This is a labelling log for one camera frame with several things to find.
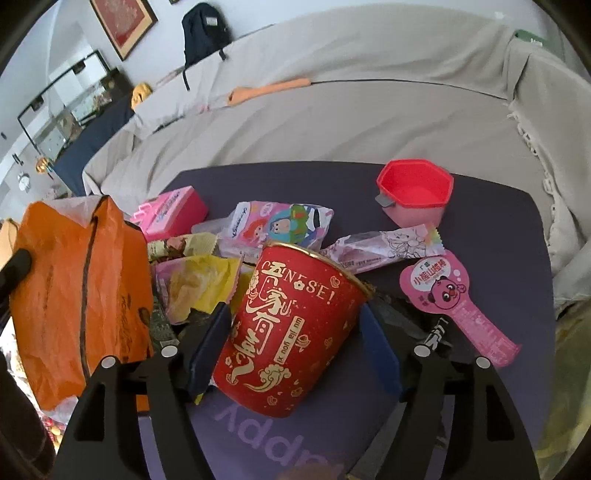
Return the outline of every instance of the cartoon pig logo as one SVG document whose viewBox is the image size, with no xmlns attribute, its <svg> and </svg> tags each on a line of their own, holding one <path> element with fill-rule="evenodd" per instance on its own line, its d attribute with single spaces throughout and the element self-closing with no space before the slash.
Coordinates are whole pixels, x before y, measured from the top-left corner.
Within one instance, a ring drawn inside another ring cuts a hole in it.
<svg viewBox="0 0 591 480">
<path fill-rule="evenodd" d="M 436 280 L 427 299 L 443 310 L 454 308 L 460 301 L 460 293 L 466 293 L 466 286 L 449 280 L 445 275 Z"/>
</svg>

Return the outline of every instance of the cartoon character wrapper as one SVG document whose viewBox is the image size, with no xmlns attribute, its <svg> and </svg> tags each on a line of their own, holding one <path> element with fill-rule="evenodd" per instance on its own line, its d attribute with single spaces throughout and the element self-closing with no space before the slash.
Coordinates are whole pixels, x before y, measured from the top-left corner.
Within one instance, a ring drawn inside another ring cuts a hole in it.
<svg viewBox="0 0 591 480">
<path fill-rule="evenodd" d="M 240 202 L 228 227 L 219 235 L 226 257 L 243 256 L 256 263 L 267 240 L 299 245 L 318 251 L 334 211 L 303 203 Z"/>
<path fill-rule="evenodd" d="M 358 274 L 409 258 L 443 255 L 445 249 L 433 225 L 418 225 L 393 232 L 345 236 L 320 253 Z"/>
<path fill-rule="evenodd" d="M 509 340 L 471 301 L 468 272 L 449 250 L 405 268 L 400 286 L 419 310 L 450 317 L 494 366 L 509 365 L 519 353 L 521 345 Z"/>
</svg>

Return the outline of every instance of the snack bag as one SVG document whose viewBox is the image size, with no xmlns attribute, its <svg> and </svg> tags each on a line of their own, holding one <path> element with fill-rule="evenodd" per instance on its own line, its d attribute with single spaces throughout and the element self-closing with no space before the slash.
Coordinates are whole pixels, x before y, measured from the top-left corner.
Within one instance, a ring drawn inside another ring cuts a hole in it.
<svg viewBox="0 0 591 480">
<path fill-rule="evenodd" d="M 218 302 L 230 303 L 242 262 L 236 258 L 195 255 L 152 267 L 170 323 L 187 320 L 191 309 L 211 313 Z"/>
<path fill-rule="evenodd" d="M 443 255 L 445 249 L 433 225 L 418 225 L 344 236 L 320 253 L 356 275 L 409 258 Z"/>
<path fill-rule="evenodd" d="M 495 367 L 505 367 L 521 349 L 501 332 L 474 305 L 468 289 L 466 267 L 449 250 L 445 255 L 428 257 L 405 268 L 400 287 L 410 302 L 422 312 L 450 317 L 476 350 Z"/>
<path fill-rule="evenodd" d="M 318 205 L 240 202 L 220 234 L 223 255 L 256 263 L 265 241 L 277 240 L 318 251 L 334 211 Z"/>
<path fill-rule="evenodd" d="M 148 243 L 148 260 L 150 263 L 161 263 L 193 255 L 210 255 L 216 245 L 217 235 L 208 232 L 174 236 L 166 240 L 153 240 Z"/>
</svg>

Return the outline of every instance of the red paper cup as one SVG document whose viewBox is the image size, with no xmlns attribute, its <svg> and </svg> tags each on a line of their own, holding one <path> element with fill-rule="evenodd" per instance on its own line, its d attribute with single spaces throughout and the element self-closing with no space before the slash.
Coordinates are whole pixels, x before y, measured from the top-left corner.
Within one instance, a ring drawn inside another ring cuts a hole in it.
<svg viewBox="0 0 591 480">
<path fill-rule="evenodd" d="M 213 379 L 246 408 L 287 417 L 328 367 L 369 296 L 331 260 L 271 243 L 256 265 Z"/>
</svg>

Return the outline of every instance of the red framed artwork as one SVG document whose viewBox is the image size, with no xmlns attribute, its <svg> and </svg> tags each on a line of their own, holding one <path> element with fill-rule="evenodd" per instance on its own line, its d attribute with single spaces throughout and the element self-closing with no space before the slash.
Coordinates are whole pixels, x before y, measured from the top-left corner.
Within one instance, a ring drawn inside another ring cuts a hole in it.
<svg viewBox="0 0 591 480">
<path fill-rule="evenodd" d="M 90 0 L 90 4 L 121 60 L 158 21 L 146 0 Z"/>
</svg>

